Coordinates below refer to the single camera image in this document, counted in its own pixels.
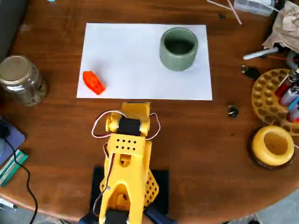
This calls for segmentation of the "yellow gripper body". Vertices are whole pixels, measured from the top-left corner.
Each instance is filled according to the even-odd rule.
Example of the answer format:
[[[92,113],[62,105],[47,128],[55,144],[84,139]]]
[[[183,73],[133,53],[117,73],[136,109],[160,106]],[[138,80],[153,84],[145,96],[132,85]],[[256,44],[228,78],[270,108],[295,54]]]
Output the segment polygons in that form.
[[[129,119],[148,121],[150,116],[150,104],[144,103],[122,103],[121,112]]]

